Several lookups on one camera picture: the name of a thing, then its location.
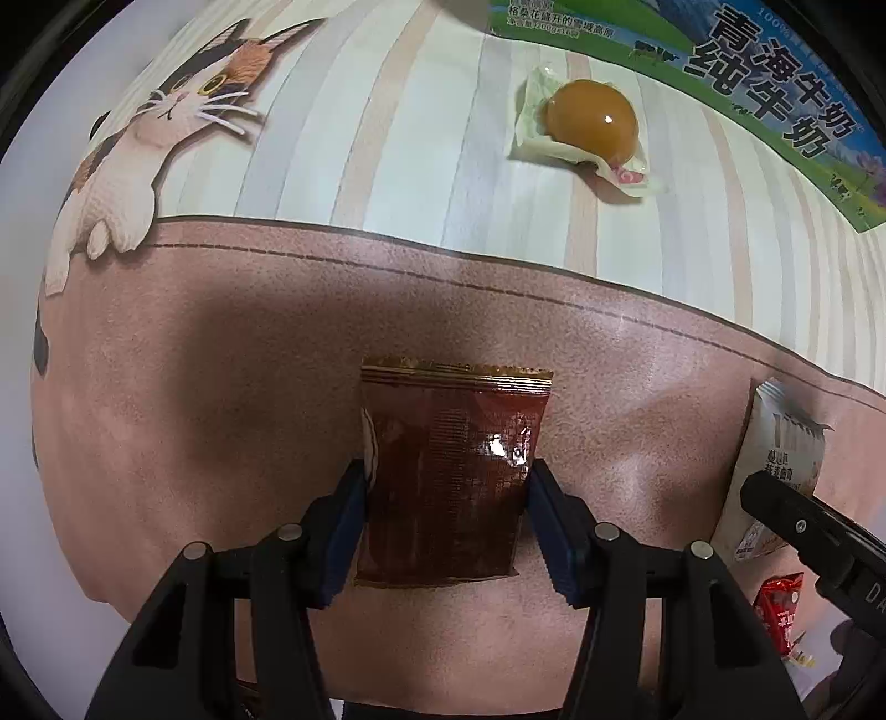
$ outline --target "brown egg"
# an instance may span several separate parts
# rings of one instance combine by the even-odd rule
[[[637,152],[640,128],[628,99],[615,88],[576,80],[554,93],[545,109],[548,134],[558,143],[624,165]]]

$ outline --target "cat eye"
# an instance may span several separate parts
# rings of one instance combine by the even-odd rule
[[[178,80],[176,80],[176,81],[173,83],[173,86],[169,89],[169,92],[175,92],[176,90],[179,90],[180,88],[183,88],[183,87],[184,87],[184,84],[185,84],[188,80],[190,80],[191,77],[192,77],[192,75],[183,75],[182,77],[180,77]]]
[[[224,82],[228,79],[228,76],[224,73],[219,73],[215,77],[209,78],[206,82],[203,83],[203,87],[198,90],[200,95],[209,95],[212,92],[218,90]]]

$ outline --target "brown tablecloth section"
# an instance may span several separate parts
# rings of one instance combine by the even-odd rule
[[[822,500],[865,524],[886,489],[881,396],[703,313],[550,269],[193,218],[158,223],[131,255],[77,254],[40,306],[47,502],[83,589],[128,618],[189,541],[253,543],[333,488],[361,455],[367,354],[553,370],[539,456],[644,543],[710,536],[771,376],[834,428]],[[528,527],[516,567],[455,588],[348,587],[312,618],[330,693],[450,714],[559,707],[585,617],[553,592]],[[737,575],[751,597],[799,569],[785,550]],[[800,630],[824,607],[813,581]],[[652,618],[650,648],[656,634]]]

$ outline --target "cat face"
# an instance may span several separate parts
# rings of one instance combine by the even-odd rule
[[[237,103],[271,64],[276,51],[310,32],[321,20],[310,20],[264,39],[241,38],[249,20],[240,20],[182,63],[139,107],[129,124],[146,145],[171,148],[207,125],[221,125],[244,135],[224,114],[257,113]]]

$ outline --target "calico cat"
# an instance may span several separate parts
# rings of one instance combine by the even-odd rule
[[[90,260],[109,244],[120,252],[142,242],[154,218],[154,178],[186,137],[215,124],[244,135],[222,117],[258,113],[237,102],[270,65],[276,52],[322,20],[309,20],[264,39],[241,38],[249,20],[222,30],[175,70],[142,103],[128,125],[84,160],[68,189],[46,262],[45,293],[60,293],[70,255],[86,243]]]

